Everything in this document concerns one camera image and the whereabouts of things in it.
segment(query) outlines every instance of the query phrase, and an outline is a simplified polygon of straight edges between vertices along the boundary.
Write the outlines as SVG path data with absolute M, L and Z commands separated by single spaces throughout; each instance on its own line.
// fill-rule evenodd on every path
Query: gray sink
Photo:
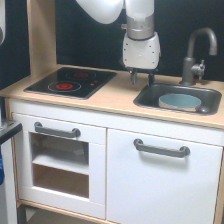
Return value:
M 165 94 L 187 94 L 201 100 L 201 108 L 196 112 L 187 112 L 177 109 L 164 109 L 159 106 L 159 98 Z M 189 114 L 212 115 L 217 113 L 222 94 L 212 89 L 201 89 L 167 84 L 153 84 L 146 86 L 136 97 L 134 103 L 140 107 L 160 110 L 177 111 Z

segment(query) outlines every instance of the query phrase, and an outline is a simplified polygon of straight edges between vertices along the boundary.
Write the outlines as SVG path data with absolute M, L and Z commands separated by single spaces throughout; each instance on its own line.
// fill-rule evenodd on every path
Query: dark wall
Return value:
M 74 0 L 56 0 L 58 63 L 96 68 L 123 69 L 122 56 L 125 12 L 110 25 L 91 19 Z M 218 56 L 208 56 L 207 37 L 196 41 L 195 57 L 205 59 L 205 79 L 224 81 L 224 1 L 155 0 L 155 30 L 162 57 L 157 73 L 181 76 L 190 34 L 210 27 L 218 39 Z
M 91 19 L 75 0 L 55 0 L 58 63 L 123 69 L 125 12 L 116 22 L 102 25 Z M 206 60 L 205 79 L 224 80 L 224 1 L 155 0 L 155 30 L 162 57 L 158 73 L 180 76 L 190 34 L 211 27 L 218 39 L 218 56 L 208 56 L 208 39 L 196 41 L 195 56 Z M 30 74 L 26 0 L 6 1 L 6 39 L 0 47 L 0 89 Z
M 6 38 L 0 46 L 0 89 L 30 74 L 25 0 L 6 0 Z M 0 98 L 3 117 L 4 100 Z

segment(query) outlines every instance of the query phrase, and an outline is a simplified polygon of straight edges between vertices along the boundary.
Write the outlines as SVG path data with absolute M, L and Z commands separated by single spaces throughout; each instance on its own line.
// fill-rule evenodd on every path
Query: wooden floor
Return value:
M 94 224 L 85 220 L 60 215 L 57 213 L 28 207 L 26 210 L 28 224 Z

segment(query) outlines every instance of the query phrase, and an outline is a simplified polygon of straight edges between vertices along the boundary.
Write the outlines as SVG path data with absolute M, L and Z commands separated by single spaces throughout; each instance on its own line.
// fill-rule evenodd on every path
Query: black stovetop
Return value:
M 88 99 L 116 73 L 77 68 L 61 68 L 24 91 Z

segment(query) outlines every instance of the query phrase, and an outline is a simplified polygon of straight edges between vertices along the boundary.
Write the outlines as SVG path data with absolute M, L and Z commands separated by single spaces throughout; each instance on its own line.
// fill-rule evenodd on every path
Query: countertop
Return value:
M 63 105 L 74 108 L 84 108 L 89 110 L 104 111 L 117 114 L 125 114 L 137 117 L 145 117 L 172 122 L 187 123 L 206 127 L 224 129 L 224 83 L 215 81 L 201 81 L 195 87 L 208 88 L 219 91 L 222 94 L 219 110 L 214 115 L 202 116 L 192 115 L 182 112 L 165 111 L 159 109 L 147 109 L 136 106 L 133 100 L 147 85 L 148 78 L 146 74 L 138 74 L 138 82 L 132 85 L 130 74 L 128 72 L 116 71 L 117 76 L 98 90 L 87 100 L 79 100 L 74 98 L 57 97 L 50 95 L 42 95 L 35 93 L 26 93 L 23 90 L 33 83 L 44 78 L 46 75 L 32 78 L 28 76 L 17 83 L 0 91 L 0 96 L 7 98 L 15 98 L 21 100 L 29 100 L 41 103 Z M 156 76 L 157 83 L 165 83 L 179 85 L 180 77 Z

